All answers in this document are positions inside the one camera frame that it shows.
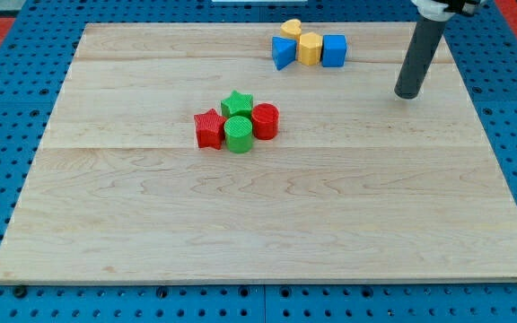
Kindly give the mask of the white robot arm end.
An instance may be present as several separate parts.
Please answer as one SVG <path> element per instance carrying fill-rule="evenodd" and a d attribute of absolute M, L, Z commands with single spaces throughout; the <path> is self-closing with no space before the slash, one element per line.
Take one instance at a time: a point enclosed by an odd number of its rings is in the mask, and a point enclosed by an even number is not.
<path fill-rule="evenodd" d="M 411 3 L 426 19 L 447 22 L 455 14 L 473 16 L 486 0 L 411 0 Z"/>

